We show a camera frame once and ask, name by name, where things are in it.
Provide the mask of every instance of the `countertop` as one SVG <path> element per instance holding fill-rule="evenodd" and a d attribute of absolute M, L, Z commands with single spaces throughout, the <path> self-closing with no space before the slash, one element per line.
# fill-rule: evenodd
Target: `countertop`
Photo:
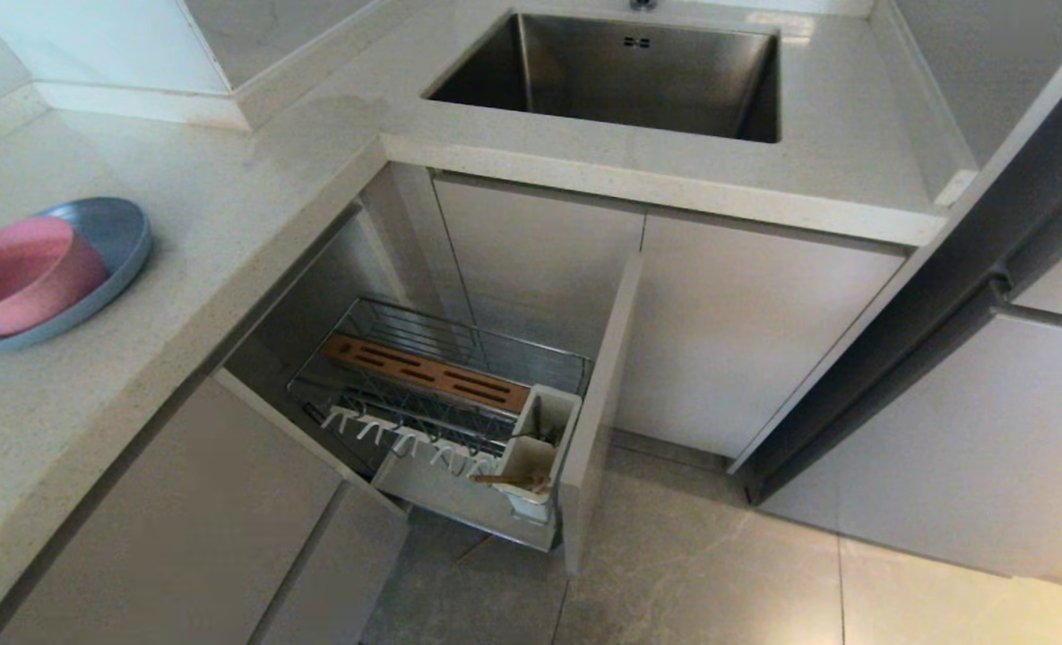
<path fill-rule="evenodd" d="M 510 9 L 492 0 L 431 3 L 254 134 L 52 112 L 2 139 L 0 225 L 80 197 L 125 197 L 151 218 L 155 249 L 96 318 L 0 355 L 0 600 L 170 393 L 388 160 L 907 245 L 944 224 L 866 21 L 678 3 L 638 18 L 616 6 L 518 4 L 781 26 L 782 142 L 421 100 Z"/>

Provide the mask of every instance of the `kitchen sink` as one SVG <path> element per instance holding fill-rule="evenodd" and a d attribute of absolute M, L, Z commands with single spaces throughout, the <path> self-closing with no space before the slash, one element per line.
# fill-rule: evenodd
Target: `kitchen sink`
<path fill-rule="evenodd" d="M 777 37 L 514 14 L 433 101 L 776 143 Z"/>

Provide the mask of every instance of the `bowl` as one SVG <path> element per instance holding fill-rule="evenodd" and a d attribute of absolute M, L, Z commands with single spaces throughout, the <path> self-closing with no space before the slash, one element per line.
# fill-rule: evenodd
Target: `bowl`
<path fill-rule="evenodd" d="M 59 217 L 0 230 L 0 336 L 19 334 L 75 305 L 105 282 L 101 254 Z"/>

